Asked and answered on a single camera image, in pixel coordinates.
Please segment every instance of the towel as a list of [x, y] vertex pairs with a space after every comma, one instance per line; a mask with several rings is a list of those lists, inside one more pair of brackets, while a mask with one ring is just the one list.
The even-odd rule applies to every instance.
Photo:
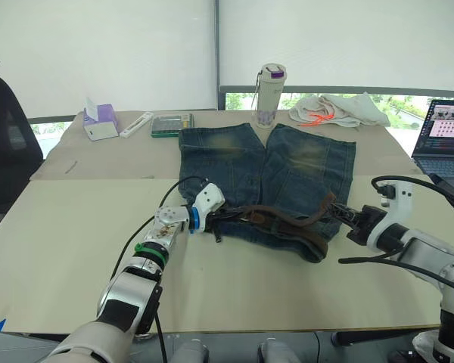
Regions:
[[300, 99], [289, 110], [289, 117], [299, 123], [336, 123], [345, 127], [364, 125], [390, 126], [367, 93], [344, 98], [334, 95], [312, 96]]

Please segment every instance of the small box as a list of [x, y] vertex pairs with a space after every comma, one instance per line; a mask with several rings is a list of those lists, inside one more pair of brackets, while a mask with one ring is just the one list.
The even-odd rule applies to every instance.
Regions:
[[86, 109], [84, 109], [82, 126], [87, 136], [93, 141], [102, 140], [103, 138], [115, 138], [119, 135], [118, 122], [111, 104], [100, 104], [98, 106], [97, 121], [88, 116]]

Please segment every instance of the white thermos bottle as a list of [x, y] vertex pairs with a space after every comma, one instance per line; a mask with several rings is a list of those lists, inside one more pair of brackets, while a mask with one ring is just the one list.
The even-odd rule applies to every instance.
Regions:
[[263, 65], [258, 73], [255, 117], [260, 128], [272, 127], [286, 77], [286, 68], [275, 63]]

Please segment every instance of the green zip tie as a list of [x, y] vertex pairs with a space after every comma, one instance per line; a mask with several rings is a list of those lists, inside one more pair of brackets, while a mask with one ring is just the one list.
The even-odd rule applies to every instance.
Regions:
[[143, 247], [141, 244], [137, 244], [135, 246], [135, 251], [153, 253], [155, 256], [159, 257], [163, 261], [164, 265], [166, 265], [165, 257], [163, 257], [163, 255], [156, 250], [152, 250], [151, 248]]

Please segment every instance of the laptop screen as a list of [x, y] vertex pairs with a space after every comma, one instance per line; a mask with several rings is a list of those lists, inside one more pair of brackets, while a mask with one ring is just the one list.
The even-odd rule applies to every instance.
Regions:
[[454, 156], [454, 101], [432, 100], [412, 154]]

